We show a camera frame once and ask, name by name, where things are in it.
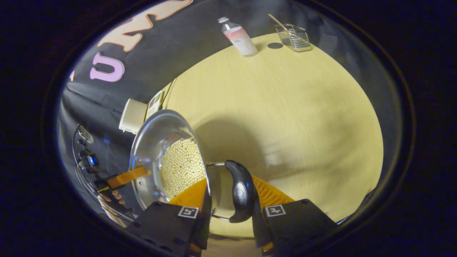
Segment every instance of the screw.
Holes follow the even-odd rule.
[[[186,242],[184,242],[184,240],[180,239],[180,238],[175,238],[175,244],[179,245],[179,246],[182,246],[184,245]]]
[[[151,239],[149,238],[144,238],[144,240],[150,244],[153,244],[153,245],[156,245],[154,241],[152,241]]]
[[[173,252],[170,248],[166,246],[160,246],[160,248],[164,249],[165,251]]]

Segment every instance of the saucepan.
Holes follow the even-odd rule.
[[[133,190],[141,208],[146,209],[155,201],[166,203],[170,197],[165,194],[160,180],[160,165],[167,148],[181,139],[193,138],[200,150],[202,163],[205,164],[207,191],[211,199],[213,217],[231,223],[243,222],[252,215],[255,201],[255,187],[252,176],[240,163],[232,160],[210,162],[211,150],[200,144],[198,135],[189,123],[177,112],[160,110],[151,115],[139,129],[133,141],[129,168],[143,166],[150,175],[132,181]],[[230,218],[216,215],[221,199],[221,176],[216,167],[226,167],[233,178],[232,197],[235,213]]]

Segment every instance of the black fabric backdrop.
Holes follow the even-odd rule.
[[[111,43],[97,47],[99,40],[95,40],[93,47],[81,53],[81,59],[74,65],[74,81],[68,79],[63,85],[57,123],[59,150],[71,182],[93,209],[103,212],[81,187],[74,172],[71,139],[76,124],[84,125],[94,136],[95,143],[90,149],[99,155],[107,175],[127,171],[134,135],[118,129],[127,100],[132,98],[147,103],[188,68],[231,46],[221,33],[218,18],[226,16],[240,23],[251,37],[257,37],[276,32],[268,13],[283,23],[306,28],[310,42],[339,62],[361,85],[381,124],[383,174],[390,168],[401,132],[398,96],[387,71],[360,40],[327,17],[294,1],[195,0],[163,20],[156,21],[154,16],[149,16],[154,26],[141,31],[142,39],[129,52]],[[125,73],[119,81],[90,79],[92,67],[112,72],[107,65],[92,64],[98,52],[123,62]],[[139,214],[141,208],[131,185],[126,185],[120,192],[126,206],[133,207],[134,213]]]

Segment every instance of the wooden table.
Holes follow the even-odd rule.
[[[295,200],[308,198],[332,220],[352,212],[376,186],[383,139],[374,109],[354,78],[313,46],[271,49],[277,34],[253,38],[259,53],[233,47],[181,74],[164,107],[179,112],[213,150],[212,161],[242,163]],[[234,213],[232,180],[218,214]],[[213,218],[211,233],[253,237],[252,222]]]

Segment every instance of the wire basket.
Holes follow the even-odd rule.
[[[297,52],[311,50],[311,43],[304,28],[292,24],[284,24],[284,27],[287,30],[284,30],[280,25],[275,25],[279,38],[284,45]]]

